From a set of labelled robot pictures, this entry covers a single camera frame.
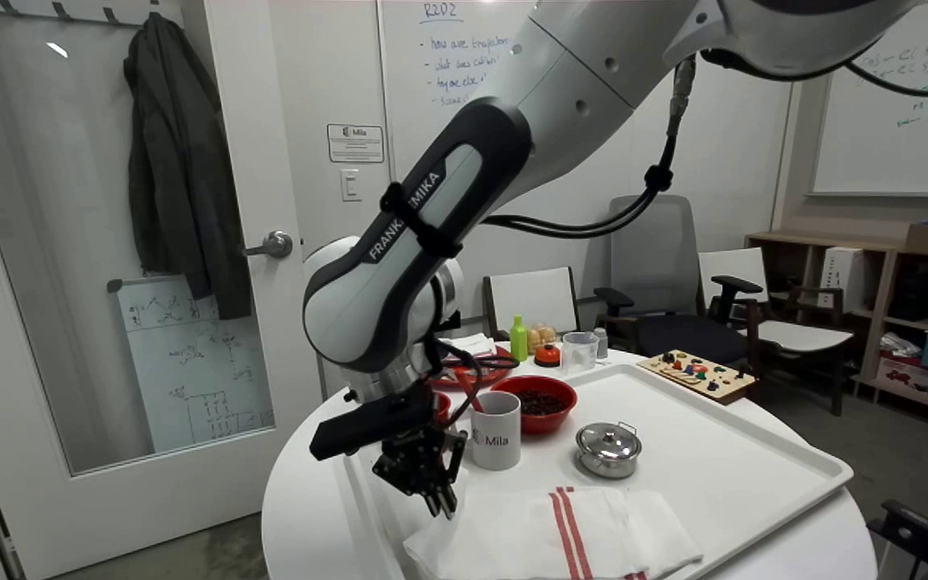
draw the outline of dark jacket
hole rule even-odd
[[[252,312],[250,269],[219,96],[183,32],[149,17],[124,73],[135,96],[128,202],[146,271],[217,292],[222,319]]]

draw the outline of bowl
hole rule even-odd
[[[541,438],[561,430],[577,402],[573,388],[554,376],[511,376],[492,389],[517,393],[521,399],[521,434]]]

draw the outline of white table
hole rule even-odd
[[[351,407],[335,393],[295,432],[275,461],[264,493],[264,562],[275,580],[295,576],[331,576],[331,580],[374,580],[397,576],[390,547],[369,530],[378,530],[370,508],[357,508],[357,485],[349,476],[341,458],[315,461],[310,438],[322,419],[341,416]],[[745,419],[801,438],[781,419],[753,407],[752,399],[732,402]],[[863,516],[849,490],[804,516],[781,536],[745,551],[726,564],[716,576],[728,580],[873,580],[878,559]]]

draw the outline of coat hook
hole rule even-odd
[[[64,9],[64,3],[51,3],[54,17],[64,22],[76,22],[76,17]]]
[[[4,8],[7,12],[14,12],[14,17],[19,12],[19,9],[14,8],[14,0],[0,0],[0,8]]]
[[[103,17],[108,17],[108,22],[120,25],[120,21],[115,21],[114,8],[103,8]]]

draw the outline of small bottle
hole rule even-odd
[[[511,354],[517,361],[527,361],[530,357],[530,327],[521,315],[517,315],[517,322],[511,327]]]

